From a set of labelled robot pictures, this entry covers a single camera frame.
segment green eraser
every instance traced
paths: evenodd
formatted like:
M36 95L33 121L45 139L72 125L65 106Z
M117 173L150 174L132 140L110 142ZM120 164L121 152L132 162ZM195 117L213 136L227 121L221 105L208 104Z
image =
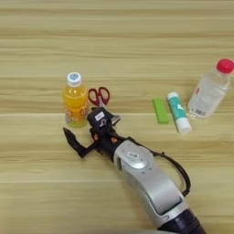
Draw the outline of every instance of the green eraser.
M155 113L159 124L169 124L169 117L165 110L165 101L163 99L153 99Z

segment pink bottle cap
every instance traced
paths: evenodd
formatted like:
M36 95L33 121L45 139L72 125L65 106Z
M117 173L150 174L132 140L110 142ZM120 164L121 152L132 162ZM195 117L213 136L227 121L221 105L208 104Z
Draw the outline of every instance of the pink bottle cap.
M221 59L217 64L217 69L225 74L230 74L232 70L234 70L234 63L229 59Z

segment green glue stick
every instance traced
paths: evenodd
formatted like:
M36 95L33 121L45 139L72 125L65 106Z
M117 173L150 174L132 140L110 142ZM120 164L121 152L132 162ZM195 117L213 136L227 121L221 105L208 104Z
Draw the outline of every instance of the green glue stick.
M179 98L178 93L170 92L167 95L169 105L175 120L176 127L181 134L190 133L192 131L189 120L186 117L186 111L183 107L183 103Z
M153 99L154 110L159 124L169 124L169 117L165 109L165 101L163 99Z

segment clear plastic bottle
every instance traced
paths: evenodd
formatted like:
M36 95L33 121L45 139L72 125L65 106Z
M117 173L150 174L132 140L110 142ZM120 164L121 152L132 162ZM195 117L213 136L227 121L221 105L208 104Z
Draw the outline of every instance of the clear plastic bottle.
M232 70L233 61L224 58L203 76L187 105L193 116L206 118L214 113L230 88Z
M68 75L68 85L62 91L66 111L66 122L70 127L80 128L87 123L88 90L82 83L81 75Z

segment red scissors handle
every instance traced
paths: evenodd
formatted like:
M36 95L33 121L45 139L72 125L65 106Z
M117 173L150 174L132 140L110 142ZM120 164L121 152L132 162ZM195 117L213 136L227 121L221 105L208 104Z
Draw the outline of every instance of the red scissors handle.
M97 92L96 89L90 89L89 90L89 100L92 104L99 106L100 102L99 102L99 94Z
M110 97L111 97L111 94L105 87L99 87L98 90L96 89L89 90L89 100L92 104L96 106L101 106L100 101L102 101L104 105L107 105Z
M99 87L99 96L101 97L102 102L107 105L110 100L111 94L105 87Z

